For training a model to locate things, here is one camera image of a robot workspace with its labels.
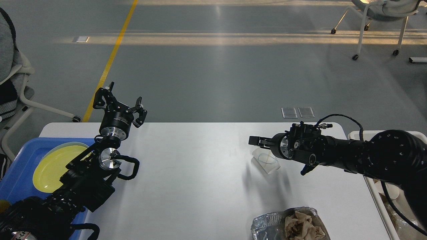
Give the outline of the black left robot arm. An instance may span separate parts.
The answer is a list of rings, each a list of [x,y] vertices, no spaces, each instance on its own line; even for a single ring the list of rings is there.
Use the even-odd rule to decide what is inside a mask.
[[[134,107],[114,97],[114,83],[99,88],[93,108],[104,110],[94,143],[66,165],[61,186],[42,199],[31,196],[17,201],[1,214],[2,240],[68,240],[76,230],[91,230],[90,240],[98,239],[100,229],[93,223],[73,224],[85,210],[96,211],[115,192],[115,179],[137,176],[140,161],[122,155],[118,149],[129,137],[131,126],[140,127],[147,110],[138,97]]]

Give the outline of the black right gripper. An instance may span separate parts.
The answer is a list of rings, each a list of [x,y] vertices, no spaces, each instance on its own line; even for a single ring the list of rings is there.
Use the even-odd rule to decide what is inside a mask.
[[[272,138],[265,138],[260,136],[250,136],[248,144],[258,146],[261,148],[270,148],[272,154],[280,159],[290,160],[288,153],[288,140],[287,133],[278,133]]]

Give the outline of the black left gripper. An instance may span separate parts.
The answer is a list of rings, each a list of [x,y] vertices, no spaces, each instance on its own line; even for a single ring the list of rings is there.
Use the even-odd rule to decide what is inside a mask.
[[[138,97],[135,106],[129,108],[128,113],[119,112],[122,110],[122,103],[114,97],[113,86],[114,82],[111,82],[108,87],[99,88],[95,92],[93,108],[105,111],[99,128],[101,136],[114,136],[120,140],[125,140],[129,136],[132,124],[136,128],[144,124],[148,111],[143,107],[143,98]]]

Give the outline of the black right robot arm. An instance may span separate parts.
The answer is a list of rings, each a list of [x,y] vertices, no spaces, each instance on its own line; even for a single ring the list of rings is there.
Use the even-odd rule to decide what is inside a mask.
[[[306,175],[317,166],[333,166],[347,173],[362,174],[380,180],[384,194],[394,211],[412,228],[426,234],[426,143],[403,130],[386,130],[363,139],[359,126],[359,140],[343,140],[322,135],[331,128],[321,118],[316,124],[303,121],[293,123],[284,133],[272,138],[250,136],[249,144],[268,149],[280,159],[304,164],[300,174]],[[420,226],[411,222],[392,203],[386,183],[399,187]]]

